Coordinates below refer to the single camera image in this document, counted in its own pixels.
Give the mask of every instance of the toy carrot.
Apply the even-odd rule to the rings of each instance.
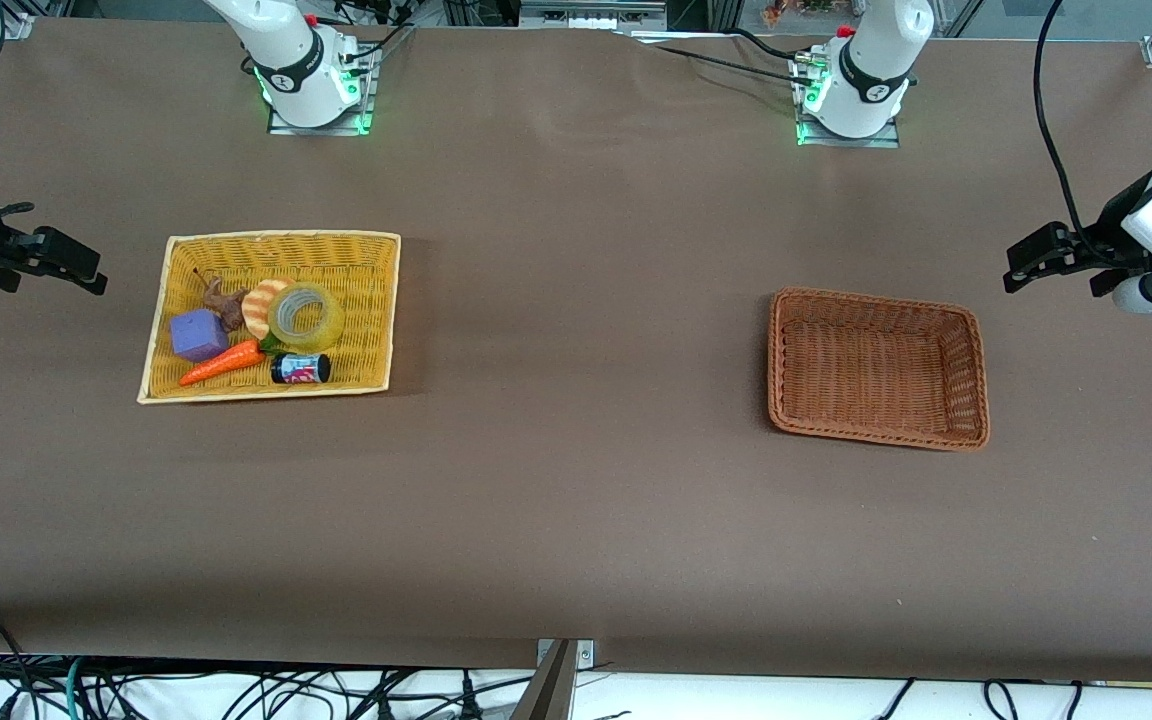
[[[233,372],[233,370],[241,370],[243,367],[251,367],[252,365],[259,364],[260,361],[265,359],[265,350],[260,347],[259,342],[255,340],[247,340],[238,342],[238,344],[230,347],[229,350],[212,357],[212,359],[205,361],[205,363],[198,363],[192,370],[183,374],[180,378],[180,386],[191,386],[194,382],[206,381],[209,378],[214,378],[217,376]]]

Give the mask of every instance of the brown wicker basket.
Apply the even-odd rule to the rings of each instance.
[[[990,439],[965,306],[785,288],[767,356],[768,411],[786,432],[960,452]]]

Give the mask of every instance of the purple block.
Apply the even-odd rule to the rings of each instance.
[[[220,316],[211,310],[191,310],[172,318],[172,351],[191,363],[211,361],[229,348],[220,328]]]

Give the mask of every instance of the tape roll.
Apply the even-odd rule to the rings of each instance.
[[[306,332],[294,331],[296,313],[314,304],[323,306],[319,321]],[[270,333],[296,353],[323,353],[344,333],[344,308],[318,283],[291,283],[270,302]]]

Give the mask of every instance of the table surface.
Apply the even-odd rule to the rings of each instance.
[[[1032,53],[932,41],[901,150],[856,151],[624,37],[422,29],[343,141],[265,135],[227,26],[41,20],[0,200],[109,293],[0,293],[0,614],[46,652],[1152,676],[1152,318],[1001,287],[1062,215]],[[1152,165],[1152,70],[1053,45],[1047,99],[1092,217]],[[266,228],[402,234],[392,389],[137,406],[166,238]],[[970,306],[990,445],[776,432],[786,286]]]

